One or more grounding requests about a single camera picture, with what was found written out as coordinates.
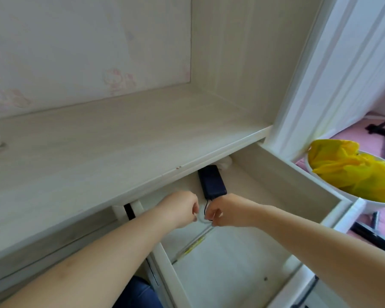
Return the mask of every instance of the yellow trash bag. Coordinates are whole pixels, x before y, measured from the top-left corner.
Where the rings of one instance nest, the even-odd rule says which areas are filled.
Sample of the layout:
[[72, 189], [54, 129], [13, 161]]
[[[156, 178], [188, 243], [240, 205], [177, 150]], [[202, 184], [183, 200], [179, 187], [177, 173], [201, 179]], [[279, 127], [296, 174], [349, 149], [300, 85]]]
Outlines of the yellow trash bag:
[[385, 203], [385, 161], [359, 153], [349, 140], [314, 140], [308, 163], [324, 181], [349, 194]]

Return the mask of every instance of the hand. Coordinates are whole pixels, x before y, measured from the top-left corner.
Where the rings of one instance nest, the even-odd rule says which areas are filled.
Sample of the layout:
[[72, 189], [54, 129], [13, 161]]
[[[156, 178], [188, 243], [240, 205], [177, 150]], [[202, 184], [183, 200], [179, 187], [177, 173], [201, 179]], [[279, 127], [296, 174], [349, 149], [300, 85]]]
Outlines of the hand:
[[213, 226], [250, 227], [256, 218], [254, 212], [260, 207], [258, 203], [229, 193], [209, 204], [205, 219], [212, 220]]
[[165, 218], [168, 218], [172, 229], [182, 228], [197, 221], [198, 198], [191, 191], [177, 191], [162, 199], [156, 206]]

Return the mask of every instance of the hello kitty wallpaper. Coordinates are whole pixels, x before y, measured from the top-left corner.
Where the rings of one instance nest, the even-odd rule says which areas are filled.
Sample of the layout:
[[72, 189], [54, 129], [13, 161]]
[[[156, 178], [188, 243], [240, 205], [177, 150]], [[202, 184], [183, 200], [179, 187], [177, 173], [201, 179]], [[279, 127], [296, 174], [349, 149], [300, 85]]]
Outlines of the hello kitty wallpaper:
[[191, 0], [0, 0], [0, 118], [190, 80]]

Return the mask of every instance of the blue jeans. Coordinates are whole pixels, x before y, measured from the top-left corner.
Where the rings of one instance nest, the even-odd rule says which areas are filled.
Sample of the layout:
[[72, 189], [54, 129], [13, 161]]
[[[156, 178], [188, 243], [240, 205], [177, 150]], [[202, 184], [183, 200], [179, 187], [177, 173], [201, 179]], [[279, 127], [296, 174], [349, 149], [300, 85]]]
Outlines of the blue jeans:
[[163, 308], [148, 282], [134, 276], [128, 282], [113, 308]]

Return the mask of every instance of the wooden shelf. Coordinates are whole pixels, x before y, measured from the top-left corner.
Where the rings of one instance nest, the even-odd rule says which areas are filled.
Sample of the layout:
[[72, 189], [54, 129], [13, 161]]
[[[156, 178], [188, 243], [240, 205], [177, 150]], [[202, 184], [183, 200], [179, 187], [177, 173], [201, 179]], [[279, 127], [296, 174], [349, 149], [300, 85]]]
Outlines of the wooden shelf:
[[0, 257], [268, 134], [190, 84], [0, 120]]

